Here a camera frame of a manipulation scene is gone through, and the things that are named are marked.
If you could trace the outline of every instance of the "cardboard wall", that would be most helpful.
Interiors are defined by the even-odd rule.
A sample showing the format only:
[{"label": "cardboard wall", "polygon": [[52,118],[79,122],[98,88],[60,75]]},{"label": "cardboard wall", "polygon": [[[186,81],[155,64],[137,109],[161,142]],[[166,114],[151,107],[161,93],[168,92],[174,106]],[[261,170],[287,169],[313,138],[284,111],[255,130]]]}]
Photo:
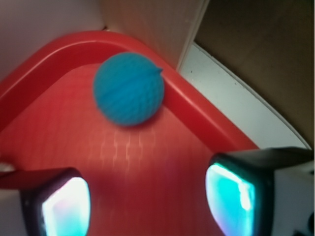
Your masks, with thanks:
[{"label": "cardboard wall", "polygon": [[209,0],[101,0],[106,25],[152,48],[179,68]]},{"label": "cardboard wall", "polygon": [[211,0],[196,42],[314,147],[314,1]]}]

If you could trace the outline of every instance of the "cyan light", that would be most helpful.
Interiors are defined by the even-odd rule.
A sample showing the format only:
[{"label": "cyan light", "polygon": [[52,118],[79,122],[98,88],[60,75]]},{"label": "cyan light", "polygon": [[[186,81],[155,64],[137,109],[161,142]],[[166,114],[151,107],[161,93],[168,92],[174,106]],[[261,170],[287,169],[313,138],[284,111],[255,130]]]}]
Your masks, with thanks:
[{"label": "cyan light", "polygon": [[47,236],[85,236],[91,213],[88,184],[71,178],[42,204],[42,213]]},{"label": "cyan light", "polygon": [[206,174],[210,211],[226,236],[253,235],[255,187],[215,163]]}]

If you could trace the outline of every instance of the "textured tray surface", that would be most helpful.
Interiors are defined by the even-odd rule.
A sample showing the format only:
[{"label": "textured tray surface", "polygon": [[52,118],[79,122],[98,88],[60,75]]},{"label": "textured tray surface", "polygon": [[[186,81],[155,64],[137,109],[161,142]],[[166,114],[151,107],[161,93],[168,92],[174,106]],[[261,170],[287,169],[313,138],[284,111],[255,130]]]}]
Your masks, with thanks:
[{"label": "textured tray surface", "polygon": [[205,195],[211,150],[164,106],[141,126],[111,124],[93,99],[97,68],[68,72],[20,113],[0,133],[2,158],[77,168],[91,190],[89,235],[221,235]]}]

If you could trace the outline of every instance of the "red plastic tray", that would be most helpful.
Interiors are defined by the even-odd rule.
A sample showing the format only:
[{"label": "red plastic tray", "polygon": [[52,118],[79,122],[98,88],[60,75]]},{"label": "red plastic tray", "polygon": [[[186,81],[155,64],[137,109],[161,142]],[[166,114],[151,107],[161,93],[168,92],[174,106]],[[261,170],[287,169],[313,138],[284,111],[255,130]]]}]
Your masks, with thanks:
[{"label": "red plastic tray", "polygon": [[[92,92],[99,64],[126,51],[163,68],[165,82],[161,109],[132,128],[107,121]],[[208,162],[214,152],[255,148],[167,63],[125,35],[62,37],[0,83],[1,159],[25,170],[77,168],[91,190],[89,235],[221,235],[206,200]]]}]

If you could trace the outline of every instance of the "honeycomb paper ball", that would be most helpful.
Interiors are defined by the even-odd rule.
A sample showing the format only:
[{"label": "honeycomb paper ball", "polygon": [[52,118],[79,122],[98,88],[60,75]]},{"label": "honeycomb paper ball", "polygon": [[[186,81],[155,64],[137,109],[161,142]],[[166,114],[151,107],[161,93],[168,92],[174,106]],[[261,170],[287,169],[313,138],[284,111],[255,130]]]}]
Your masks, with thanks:
[{"label": "honeycomb paper ball", "polygon": [[98,108],[119,125],[146,121],[162,104],[161,71],[140,54],[120,53],[110,57],[95,75],[94,97]]}]

